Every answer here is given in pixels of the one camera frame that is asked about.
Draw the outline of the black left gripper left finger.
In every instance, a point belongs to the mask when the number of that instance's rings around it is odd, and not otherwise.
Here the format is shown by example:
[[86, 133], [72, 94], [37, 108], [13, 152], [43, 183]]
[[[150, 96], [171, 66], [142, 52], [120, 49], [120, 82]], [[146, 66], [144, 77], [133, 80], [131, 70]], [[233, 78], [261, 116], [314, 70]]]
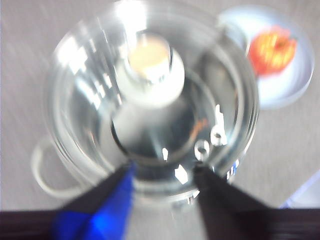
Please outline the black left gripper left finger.
[[121, 240], [132, 208], [135, 166], [125, 164], [61, 208], [2, 211], [2, 240]]

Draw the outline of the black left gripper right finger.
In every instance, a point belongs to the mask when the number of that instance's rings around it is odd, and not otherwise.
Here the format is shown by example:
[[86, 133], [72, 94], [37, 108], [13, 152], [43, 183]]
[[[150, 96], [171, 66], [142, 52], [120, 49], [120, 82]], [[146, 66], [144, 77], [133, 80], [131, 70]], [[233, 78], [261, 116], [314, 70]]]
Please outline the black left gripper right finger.
[[272, 208], [227, 183], [208, 166], [193, 179], [201, 218], [210, 240], [318, 240], [320, 210]]

